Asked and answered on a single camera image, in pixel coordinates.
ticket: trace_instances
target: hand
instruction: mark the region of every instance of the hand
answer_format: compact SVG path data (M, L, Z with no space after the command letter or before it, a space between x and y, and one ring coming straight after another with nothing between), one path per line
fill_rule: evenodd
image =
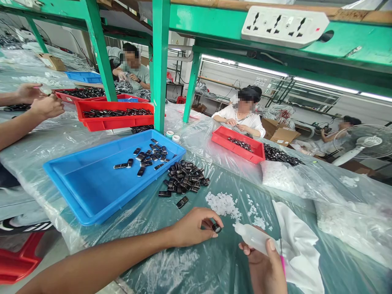
M127 73L124 71L120 71L118 73L118 80L122 81L122 80L127 80Z
M44 99L34 99L31 109L35 115L41 116L43 120L54 118L64 113L62 100L51 94Z
M287 294L287 283L281 258L271 239L265 242L268 256L241 242L238 245L248 256L249 269L255 294Z
M45 93L42 93L39 89L34 87L41 87L42 84L25 83L21 84L15 92L15 98L18 103L32 104L34 99L46 97Z
M237 124L237 122L234 118L231 118L226 121L226 124L232 125L234 127Z
M237 125L237 128L240 131L245 131L245 132L248 132L248 133L252 132L252 129L250 127L248 127L247 125Z
M223 228L221 218L216 212L205 207L193 208L169 228L172 233L173 246L187 247L218 237L218 234L212 230L213 222L210 218L213 218Z
M134 80L135 82L140 82L140 79L135 75L135 74L131 74L130 76L129 76L132 80Z

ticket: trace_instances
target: electrical outlet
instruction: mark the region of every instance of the electrical outlet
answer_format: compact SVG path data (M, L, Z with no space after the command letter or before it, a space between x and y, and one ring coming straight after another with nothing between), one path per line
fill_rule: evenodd
M317 41L330 21L323 12L251 6L242 39L300 49Z

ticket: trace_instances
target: cardboard box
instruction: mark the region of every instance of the cardboard box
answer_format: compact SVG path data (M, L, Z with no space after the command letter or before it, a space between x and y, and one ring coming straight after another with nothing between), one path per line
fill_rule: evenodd
M46 67L57 71L67 71L65 69L64 63L60 58L54 57L53 55L47 53L38 53L37 55Z
M347 169L347 170L350 170L350 171L357 173L357 174L366 174L368 176L373 176L376 173L370 167L367 167L366 165L363 165L362 163L359 163L358 161L355 161L355 160L350 160L350 161L340 165L340 167Z
M276 142L282 146L289 145L291 141L293 141L296 137L301 135L301 133L289 128L284 123L277 122L276 120L263 118L261 120L261 124L265 129L264 138L272 142Z
M194 110L194 111L197 111L197 112L200 112L200 113L203 113L203 112L205 112L205 110L207 109L207 106L205 106L204 104L197 104L197 105L192 105L192 109Z

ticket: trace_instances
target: woman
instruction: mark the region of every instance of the woman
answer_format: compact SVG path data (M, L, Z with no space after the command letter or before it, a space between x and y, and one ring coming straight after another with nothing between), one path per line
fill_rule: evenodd
M262 91L258 86L248 86L238 91L238 104L230 104L213 114L217 122L236 126L240 131L264 137L265 130L254 105L260 101Z

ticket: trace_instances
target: red chair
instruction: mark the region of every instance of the red chair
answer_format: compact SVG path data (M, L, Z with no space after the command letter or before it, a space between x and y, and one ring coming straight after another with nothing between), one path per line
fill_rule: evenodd
M35 251L44 233L32 233L19 252L0 249L0 285L15 284L36 269L42 258Z
M185 97L178 96L178 98L177 98L177 104L185 104L186 100L187 100L187 99L186 99Z

